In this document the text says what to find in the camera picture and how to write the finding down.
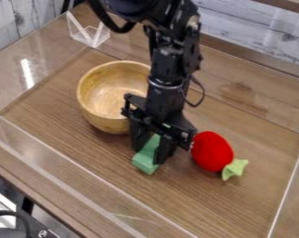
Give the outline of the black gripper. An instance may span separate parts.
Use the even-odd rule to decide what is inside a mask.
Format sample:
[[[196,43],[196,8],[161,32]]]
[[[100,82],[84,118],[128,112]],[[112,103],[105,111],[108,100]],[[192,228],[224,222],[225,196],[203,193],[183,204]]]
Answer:
[[[184,79],[173,85],[159,84],[149,79],[148,95],[136,96],[132,93],[124,95],[125,105],[121,114],[131,122],[132,149],[139,152],[149,141],[149,132],[169,125],[169,130],[160,137],[159,146],[155,149],[153,163],[163,165],[176,152],[176,148],[189,148],[197,129],[184,117],[184,105],[189,80]]]

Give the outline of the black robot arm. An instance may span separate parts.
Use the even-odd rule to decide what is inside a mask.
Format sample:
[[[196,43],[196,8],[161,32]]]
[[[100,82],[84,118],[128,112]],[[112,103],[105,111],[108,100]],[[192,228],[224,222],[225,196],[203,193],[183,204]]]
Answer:
[[[192,0],[87,0],[104,25],[128,33],[144,25],[149,39],[151,69],[144,97],[124,95],[123,115],[131,121],[132,148],[141,150],[152,133],[160,136],[152,162],[160,165],[179,148],[188,149],[197,134],[184,117],[188,88],[199,80],[201,15]]]

